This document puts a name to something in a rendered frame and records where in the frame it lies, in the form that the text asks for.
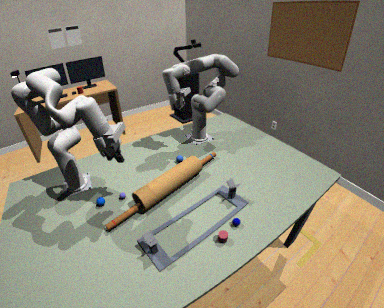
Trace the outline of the tan cardboard tube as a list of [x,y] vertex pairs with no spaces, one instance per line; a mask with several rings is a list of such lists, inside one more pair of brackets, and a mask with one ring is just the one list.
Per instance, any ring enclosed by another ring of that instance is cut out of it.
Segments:
[[190,156],[133,192],[133,200],[136,204],[141,201],[141,210],[145,212],[201,171],[201,161],[195,156]]

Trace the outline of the pink short cylinder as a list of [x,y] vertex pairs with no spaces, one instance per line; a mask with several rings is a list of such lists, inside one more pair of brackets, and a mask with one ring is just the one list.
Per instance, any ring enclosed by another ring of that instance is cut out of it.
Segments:
[[218,242],[219,243],[226,243],[227,242],[227,239],[228,239],[228,233],[227,233],[227,231],[224,231],[224,230],[222,230],[222,231],[220,231],[219,233],[218,233]]

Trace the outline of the brown cylinder with blue band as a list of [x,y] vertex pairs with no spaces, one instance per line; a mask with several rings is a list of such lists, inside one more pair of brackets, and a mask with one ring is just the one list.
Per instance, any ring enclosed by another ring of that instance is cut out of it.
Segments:
[[[202,165],[204,165],[205,163],[207,163],[209,160],[211,160],[212,158],[214,158],[216,156],[216,153],[215,152],[212,152],[211,154],[209,154],[207,157],[205,157],[204,159],[201,160],[201,163]],[[143,204],[142,202],[140,201],[139,203],[137,203],[136,205],[134,205],[133,207],[131,207],[130,209],[128,209],[127,211],[125,211],[124,213],[122,213],[121,215],[119,215],[118,217],[116,217],[115,219],[113,219],[112,221],[110,221],[109,223],[107,223],[105,226],[108,230],[111,230],[112,228],[114,228],[115,226],[117,226],[118,224],[120,224],[122,221],[124,221],[125,219],[127,219],[128,217],[130,217],[131,215],[133,215],[134,213],[136,213],[138,210],[140,210],[141,208],[143,208]]]

